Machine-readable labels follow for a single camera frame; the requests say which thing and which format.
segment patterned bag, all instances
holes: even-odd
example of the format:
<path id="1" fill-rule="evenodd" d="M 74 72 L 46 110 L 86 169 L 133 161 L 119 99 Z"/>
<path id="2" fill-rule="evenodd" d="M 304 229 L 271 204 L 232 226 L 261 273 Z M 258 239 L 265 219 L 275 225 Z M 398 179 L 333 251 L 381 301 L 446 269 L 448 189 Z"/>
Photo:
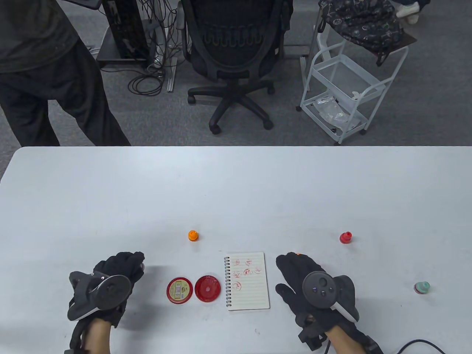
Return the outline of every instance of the patterned bag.
<path id="1" fill-rule="evenodd" d="M 320 0 L 319 6 L 318 32 L 329 24 L 348 41 L 375 52 L 377 66 L 402 40 L 403 28 L 388 0 Z"/>

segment black shirt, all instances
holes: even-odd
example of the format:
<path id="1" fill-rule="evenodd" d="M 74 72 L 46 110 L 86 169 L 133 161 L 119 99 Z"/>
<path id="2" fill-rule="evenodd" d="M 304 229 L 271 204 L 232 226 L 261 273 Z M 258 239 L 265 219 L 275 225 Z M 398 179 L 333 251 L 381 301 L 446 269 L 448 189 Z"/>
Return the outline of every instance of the black shirt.
<path id="1" fill-rule="evenodd" d="M 0 73 L 50 64 L 78 38 L 56 0 L 0 0 Z"/>

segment white cart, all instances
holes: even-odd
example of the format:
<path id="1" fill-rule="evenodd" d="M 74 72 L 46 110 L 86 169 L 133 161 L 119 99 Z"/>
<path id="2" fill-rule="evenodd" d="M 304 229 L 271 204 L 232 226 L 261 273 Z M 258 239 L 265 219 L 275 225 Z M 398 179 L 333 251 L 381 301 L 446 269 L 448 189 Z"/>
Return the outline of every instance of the white cart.
<path id="1" fill-rule="evenodd" d="M 360 65 L 355 63 L 352 59 L 343 54 L 347 40 L 343 39 L 342 42 L 331 45 L 329 47 L 321 48 L 321 50 L 313 57 L 311 61 L 310 71 L 306 80 L 304 80 L 304 90 L 300 106 L 297 107 L 297 111 L 304 111 L 311 119 L 313 119 L 331 138 L 335 140 L 335 145 L 340 145 L 345 138 L 348 136 L 360 132 L 364 135 L 369 128 L 380 104 L 382 103 L 385 94 L 393 83 L 400 67 L 402 66 L 406 56 L 408 55 L 408 46 L 414 43 L 416 39 L 408 34 L 404 34 L 402 42 L 398 45 L 397 49 L 394 49 L 390 55 L 403 51 L 392 76 L 380 81 L 372 74 L 367 72 Z M 324 60 L 318 64 L 315 64 L 318 57 L 325 57 L 326 53 L 332 50 L 339 50 L 338 55 L 328 60 Z M 333 83 L 336 72 L 342 67 L 343 79 L 342 84 L 336 82 Z M 307 92 L 310 91 L 310 80 L 316 78 L 322 83 L 326 90 L 323 93 L 307 98 Z M 332 126 L 326 122 L 320 112 L 317 110 L 315 102 L 322 97 L 333 96 L 338 102 L 339 106 L 343 111 L 349 115 L 348 122 L 345 128 L 340 129 Z M 378 99 L 375 108 L 373 109 L 369 118 L 366 118 L 361 112 L 359 112 L 359 105 L 368 101 Z"/>

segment computer tower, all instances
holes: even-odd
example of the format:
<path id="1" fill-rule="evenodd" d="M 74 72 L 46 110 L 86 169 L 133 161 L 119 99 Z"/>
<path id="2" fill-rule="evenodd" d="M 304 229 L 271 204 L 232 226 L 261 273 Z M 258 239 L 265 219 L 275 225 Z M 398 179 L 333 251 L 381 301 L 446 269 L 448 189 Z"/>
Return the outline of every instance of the computer tower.
<path id="1" fill-rule="evenodd" d="M 136 0 L 103 0 L 103 9 L 121 58 L 148 60 L 150 49 Z"/>

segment chair backrest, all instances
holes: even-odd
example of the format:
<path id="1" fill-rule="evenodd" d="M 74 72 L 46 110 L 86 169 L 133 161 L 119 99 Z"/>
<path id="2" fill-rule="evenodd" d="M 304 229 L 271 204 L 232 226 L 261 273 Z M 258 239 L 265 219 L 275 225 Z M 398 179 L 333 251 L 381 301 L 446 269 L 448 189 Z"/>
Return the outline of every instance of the chair backrest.
<path id="1" fill-rule="evenodd" d="M 284 0 L 182 0 L 192 50 L 217 72 L 249 72 L 259 78 L 259 66 L 280 36 Z"/>

